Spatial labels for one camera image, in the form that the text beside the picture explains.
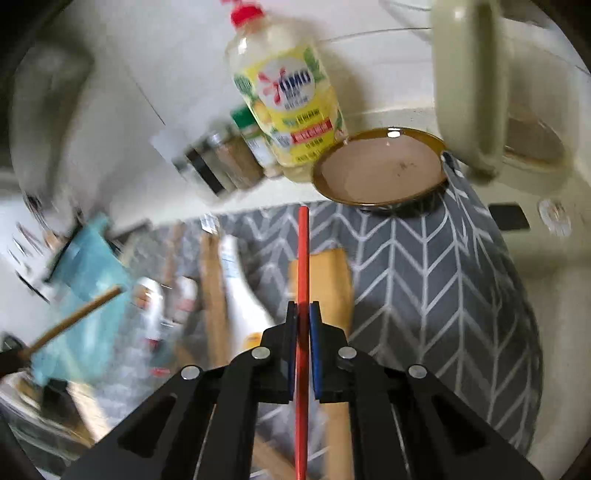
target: kettle handle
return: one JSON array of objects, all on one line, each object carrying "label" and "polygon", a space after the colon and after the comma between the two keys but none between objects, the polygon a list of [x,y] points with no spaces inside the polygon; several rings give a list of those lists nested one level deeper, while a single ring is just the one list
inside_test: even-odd
[{"label": "kettle handle", "polygon": [[431,10],[437,123],[447,149],[478,170],[502,166],[508,64],[497,0],[436,0]]}]

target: white bottle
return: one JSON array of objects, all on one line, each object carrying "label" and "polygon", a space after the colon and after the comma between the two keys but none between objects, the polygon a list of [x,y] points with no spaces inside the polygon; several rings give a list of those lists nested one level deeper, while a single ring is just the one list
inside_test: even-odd
[{"label": "white bottle", "polygon": [[219,244],[223,282],[232,332],[232,357],[261,343],[263,332],[274,325],[271,315],[254,295],[240,263],[238,239],[224,235]]}]

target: plate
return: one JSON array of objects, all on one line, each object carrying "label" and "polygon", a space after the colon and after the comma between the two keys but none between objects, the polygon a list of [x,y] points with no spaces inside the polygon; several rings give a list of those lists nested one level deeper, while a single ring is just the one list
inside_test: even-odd
[{"label": "plate", "polygon": [[447,180],[443,141],[413,128],[361,132],[332,146],[312,171],[314,187],[346,205],[384,207],[419,199]]}]

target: red bottle cap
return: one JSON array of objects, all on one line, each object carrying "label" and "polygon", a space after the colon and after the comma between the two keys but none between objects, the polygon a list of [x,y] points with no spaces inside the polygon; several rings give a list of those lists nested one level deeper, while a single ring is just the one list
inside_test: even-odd
[{"label": "red bottle cap", "polygon": [[[232,0],[222,0],[222,3],[227,3],[229,1]],[[230,14],[230,19],[232,20],[234,27],[240,28],[246,22],[264,16],[265,12],[263,12],[262,8],[257,4],[243,4],[242,2],[238,2],[236,8],[232,10],[232,13]]]}]

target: yellow label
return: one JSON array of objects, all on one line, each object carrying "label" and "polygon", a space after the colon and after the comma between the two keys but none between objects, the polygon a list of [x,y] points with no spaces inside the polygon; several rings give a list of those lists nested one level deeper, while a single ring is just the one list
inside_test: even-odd
[{"label": "yellow label", "polygon": [[268,58],[234,75],[285,167],[314,162],[346,136],[335,90],[312,46]]},{"label": "yellow label", "polygon": [[259,346],[261,344],[261,340],[262,340],[262,333],[261,332],[251,333],[249,336],[247,336],[244,339],[244,343],[242,344],[242,348],[244,349],[244,351],[250,350],[251,348]]}]

